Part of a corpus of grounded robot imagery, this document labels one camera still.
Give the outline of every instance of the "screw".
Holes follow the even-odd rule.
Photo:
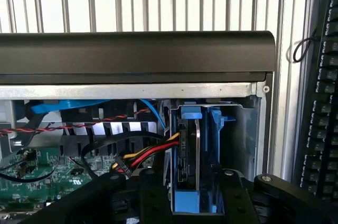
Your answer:
[[[111,180],[116,180],[118,178],[119,178],[119,175],[113,175],[113,176],[110,177]]]
[[[154,171],[152,169],[145,170],[146,174],[151,175],[154,174]]]
[[[265,182],[271,182],[273,179],[267,175],[262,176],[262,180]]]
[[[224,172],[224,174],[225,175],[233,175],[233,172],[231,171],[231,170],[226,170],[225,172]]]
[[[264,92],[264,93],[267,93],[267,92],[269,92],[269,91],[270,91],[269,86],[264,86],[264,87],[263,87],[263,92]]]

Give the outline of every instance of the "motherboard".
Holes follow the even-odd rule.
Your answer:
[[[59,156],[58,148],[44,147],[36,150],[36,158],[22,162],[2,172],[22,179],[44,176],[54,170],[46,179],[34,183],[15,183],[0,180],[0,209],[9,211],[34,211],[48,206],[55,200],[78,189],[91,181],[88,173],[81,166],[79,156]],[[22,160],[22,155],[15,155],[10,163]],[[96,174],[107,173],[114,163],[114,157],[88,156],[87,162]]]

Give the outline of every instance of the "yellow wire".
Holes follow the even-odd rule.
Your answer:
[[[173,139],[176,139],[178,136],[180,135],[180,133],[175,133],[173,136],[171,136],[169,139],[167,139],[166,141],[172,141]],[[135,157],[136,155],[148,150],[151,146],[149,147],[146,147],[140,151],[138,151],[137,153],[134,153],[134,154],[125,154],[123,156],[123,159],[128,159],[128,158],[133,158]],[[117,167],[117,163],[114,163],[113,166],[111,167],[112,169],[116,168]]]

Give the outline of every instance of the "metal panel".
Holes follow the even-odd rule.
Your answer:
[[[306,72],[304,65],[291,63],[289,56],[295,44],[308,36],[309,15],[318,3],[319,0],[0,0],[0,31],[271,31],[279,59],[272,121],[277,141],[270,146],[269,171],[288,179],[288,160],[292,159],[299,120],[293,111],[299,109],[298,89],[304,86]]]

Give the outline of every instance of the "green circuit board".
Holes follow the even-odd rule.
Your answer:
[[[16,155],[10,163],[17,162],[22,156]],[[59,159],[57,148],[39,148],[36,159],[27,162],[27,167],[34,166],[34,170],[24,174],[23,179],[38,178],[50,173],[56,166],[54,173],[47,179],[34,183],[15,183],[0,180],[0,209],[6,211],[32,211],[43,208],[46,202],[53,202],[88,183],[91,178],[87,172],[66,156]],[[81,163],[80,157],[73,160]],[[95,156],[87,158],[91,168],[98,174],[107,173],[114,162],[113,156]],[[17,176],[18,166],[2,173]]]

